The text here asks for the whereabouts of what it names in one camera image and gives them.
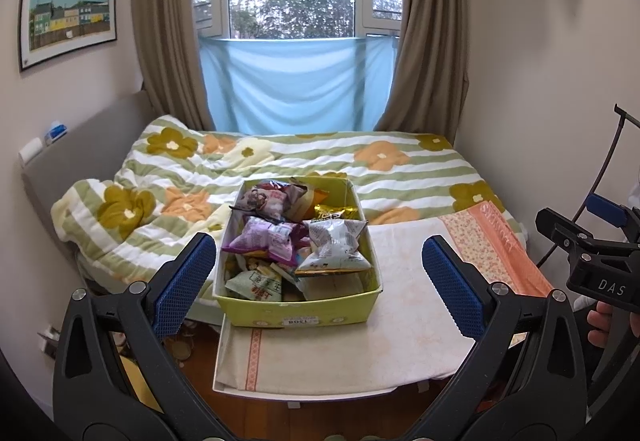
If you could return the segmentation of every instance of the price label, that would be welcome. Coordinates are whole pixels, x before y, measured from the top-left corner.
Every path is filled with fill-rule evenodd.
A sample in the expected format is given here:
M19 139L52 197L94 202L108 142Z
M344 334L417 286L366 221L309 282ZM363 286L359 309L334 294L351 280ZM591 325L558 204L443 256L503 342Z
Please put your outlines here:
M282 325L286 326L317 326L320 319L317 316L290 316L282 319Z

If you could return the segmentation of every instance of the bed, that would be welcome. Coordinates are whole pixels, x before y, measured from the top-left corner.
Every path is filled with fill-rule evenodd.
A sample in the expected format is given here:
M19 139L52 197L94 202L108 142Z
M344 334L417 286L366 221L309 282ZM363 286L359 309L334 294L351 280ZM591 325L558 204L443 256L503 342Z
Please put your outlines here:
M110 293L149 280L198 231L219 241L242 179L302 175L348 176L371 225L491 201L523 241L500 199L441 136L195 132L154 114L145 92L98 113L23 170L28 196L60 250L89 287ZM220 323L211 280L189 317Z

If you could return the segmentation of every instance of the wall outlet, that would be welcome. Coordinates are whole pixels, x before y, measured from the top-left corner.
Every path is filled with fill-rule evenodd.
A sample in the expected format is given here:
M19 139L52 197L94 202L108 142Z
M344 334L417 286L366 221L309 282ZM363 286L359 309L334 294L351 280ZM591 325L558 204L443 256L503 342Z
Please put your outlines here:
M52 360L56 359L58 352L58 342L60 341L60 331L49 325L43 332L38 332L40 337L40 350Z

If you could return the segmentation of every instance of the light blue cloth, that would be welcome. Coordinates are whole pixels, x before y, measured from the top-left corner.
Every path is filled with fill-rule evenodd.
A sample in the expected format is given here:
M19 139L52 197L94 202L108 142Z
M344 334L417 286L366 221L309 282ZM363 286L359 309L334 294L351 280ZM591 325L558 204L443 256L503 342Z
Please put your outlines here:
M258 135L371 131L391 89L396 41L201 38L216 129Z

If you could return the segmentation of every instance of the striped comforter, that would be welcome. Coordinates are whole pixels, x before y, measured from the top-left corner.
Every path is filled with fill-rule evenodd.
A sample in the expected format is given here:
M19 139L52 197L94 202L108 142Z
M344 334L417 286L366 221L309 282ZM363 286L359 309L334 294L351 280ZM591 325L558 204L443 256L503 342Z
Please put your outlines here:
M171 116L145 129L113 181L76 182L51 215L60 239L78 245L100 275L96 280L108 275L123 289L149 280L198 231L219 241L242 180L302 175L349 177L370 224L450 214L484 200L520 232L487 183L441 136L242 136L190 131ZM210 303L210 280L199 299Z

